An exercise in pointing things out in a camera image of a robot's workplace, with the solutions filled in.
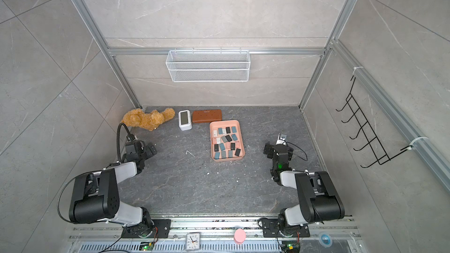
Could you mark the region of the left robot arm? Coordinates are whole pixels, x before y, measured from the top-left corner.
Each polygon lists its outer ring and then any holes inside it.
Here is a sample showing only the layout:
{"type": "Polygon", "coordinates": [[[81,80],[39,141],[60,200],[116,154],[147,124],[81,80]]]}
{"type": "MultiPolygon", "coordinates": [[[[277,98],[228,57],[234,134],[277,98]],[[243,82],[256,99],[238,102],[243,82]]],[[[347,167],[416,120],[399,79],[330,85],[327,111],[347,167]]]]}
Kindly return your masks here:
{"type": "Polygon", "coordinates": [[[118,161],[98,171],[84,172],[64,185],[57,199],[57,214],[70,224],[120,224],[123,234],[146,238],[156,232],[157,226],[145,207],[121,201],[118,184],[139,175],[145,161],[156,155],[157,150],[137,139],[124,123],[118,125],[116,144],[118,161]],[[66,219],[60,211],[60,200],[71,183],[73,190],[66,219]]]}

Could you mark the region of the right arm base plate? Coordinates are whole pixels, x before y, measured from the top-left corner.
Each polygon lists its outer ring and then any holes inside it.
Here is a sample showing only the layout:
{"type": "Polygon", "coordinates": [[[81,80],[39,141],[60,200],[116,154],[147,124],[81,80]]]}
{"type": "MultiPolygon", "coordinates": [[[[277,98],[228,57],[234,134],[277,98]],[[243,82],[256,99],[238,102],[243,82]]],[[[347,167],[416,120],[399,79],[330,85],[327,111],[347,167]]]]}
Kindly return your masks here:
{"type": "Polygon", "coordinates": [[[257,222],[262,229],[264,238],[275,237],[310,237],[309,227],[307,225],[287,226],[278,219],[260,218],[257,222]]]}

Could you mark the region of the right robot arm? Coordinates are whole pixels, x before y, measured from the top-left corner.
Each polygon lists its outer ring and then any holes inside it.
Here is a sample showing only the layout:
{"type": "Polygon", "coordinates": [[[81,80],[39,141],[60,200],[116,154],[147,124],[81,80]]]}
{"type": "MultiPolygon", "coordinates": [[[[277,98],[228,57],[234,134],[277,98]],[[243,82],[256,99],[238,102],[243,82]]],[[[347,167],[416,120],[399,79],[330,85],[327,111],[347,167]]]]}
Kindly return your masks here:
{"type": "Polygon", "coordinates": [[[274,229],[272,235],[281,233],[283,236],[291,236],[300,233],[301,237],[308,237],[306,232],[309,224],[344,218],[344,204],[328,172],[293,170],[289,162],[294,149],[286,142],[278,141],[275,145],[267,142],[264,154],[273,161],[270,170],[273,181],[280,186],[295,189],[298,204],[281,210],[276,220],[262,219],[263,228],[274,229]]]}

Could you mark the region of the pink storage tray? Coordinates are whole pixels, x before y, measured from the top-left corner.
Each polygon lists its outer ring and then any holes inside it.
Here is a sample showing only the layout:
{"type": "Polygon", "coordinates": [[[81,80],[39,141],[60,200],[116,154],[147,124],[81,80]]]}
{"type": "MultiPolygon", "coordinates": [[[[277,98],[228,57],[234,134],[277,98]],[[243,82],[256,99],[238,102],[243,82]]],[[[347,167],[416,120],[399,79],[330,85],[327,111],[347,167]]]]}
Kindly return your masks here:
{"type": "Polygon", "coordinates": [[[210,123],[211,158],[214,162],[242,160],[246,154],[238,120],[210,123]]]}

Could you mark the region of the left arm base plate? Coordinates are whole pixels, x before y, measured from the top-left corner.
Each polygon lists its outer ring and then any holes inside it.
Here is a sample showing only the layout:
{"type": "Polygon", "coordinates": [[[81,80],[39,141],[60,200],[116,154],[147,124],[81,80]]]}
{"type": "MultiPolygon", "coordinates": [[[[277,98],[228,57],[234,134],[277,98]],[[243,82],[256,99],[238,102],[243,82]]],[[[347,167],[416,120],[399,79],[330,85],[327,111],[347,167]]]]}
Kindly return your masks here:
{"type": "Polygon", "coordinates": [[[171,219],[153,219],[153,224],[147,226],[141,223],[123,228],[122,238],[168,238],[171,229],[171,219]]]}

